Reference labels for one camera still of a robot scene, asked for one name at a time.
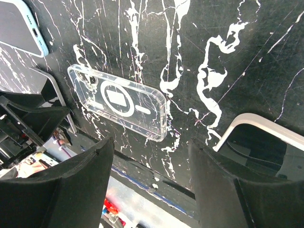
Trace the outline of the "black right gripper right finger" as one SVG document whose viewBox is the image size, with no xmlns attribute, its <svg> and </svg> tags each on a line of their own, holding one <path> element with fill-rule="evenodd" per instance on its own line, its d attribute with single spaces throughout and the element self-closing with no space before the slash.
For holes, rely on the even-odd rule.
<svg viewBox="0 0 304 228">
<path fill-rule="evenodd" d="M 189 143 L 191 183 L 202 228 L 302 228 L 304 182 L 271 177 Z"/>
</svg>

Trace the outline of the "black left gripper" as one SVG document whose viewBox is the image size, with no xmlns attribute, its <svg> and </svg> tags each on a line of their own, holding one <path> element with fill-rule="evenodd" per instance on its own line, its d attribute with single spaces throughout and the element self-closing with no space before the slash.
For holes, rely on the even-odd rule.
<svg viewBox="0 0 304 228">
<path fill-rule="evenodd" d="M 69 114 L 65 106 L 43 107 L 42 95 L 0 93 L 0 167 L 8 169 L 41 147 Z"/>
</svg>

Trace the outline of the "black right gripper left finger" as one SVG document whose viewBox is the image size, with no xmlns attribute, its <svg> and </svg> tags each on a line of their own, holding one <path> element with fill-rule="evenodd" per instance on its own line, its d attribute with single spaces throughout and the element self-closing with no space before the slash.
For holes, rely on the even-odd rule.
<svg viewBox="0 0 304 228">
<path fill-rule="evenodd" d="M 0 182 L 2 228 L 97 228 L 114 157 L 112 137 L 27 178 Z"/>
</svg>

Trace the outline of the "dark blue phone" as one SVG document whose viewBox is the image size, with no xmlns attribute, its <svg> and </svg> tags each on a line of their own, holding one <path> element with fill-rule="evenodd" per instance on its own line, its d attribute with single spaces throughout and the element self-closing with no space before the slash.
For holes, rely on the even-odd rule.
<svg viewBox="0 0 304 228">
<path fill-rule="evenodd" d="M 268 176 L 304 179 L 304 151 L 250 124 L 236 126 L 218 152 Z"/>
</svg>

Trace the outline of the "clear magnetic phone case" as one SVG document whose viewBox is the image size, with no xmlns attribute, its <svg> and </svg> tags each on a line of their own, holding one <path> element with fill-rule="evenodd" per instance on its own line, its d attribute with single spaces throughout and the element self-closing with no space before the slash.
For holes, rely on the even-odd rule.
<svg viewBox="0 0 304 228">
<path fill-rule="evenodd" d="M 80 103 L 149 140 L 167 135 L 166 98 L 157 89 L 78 64 L 67 69 Z"/>
</svg>

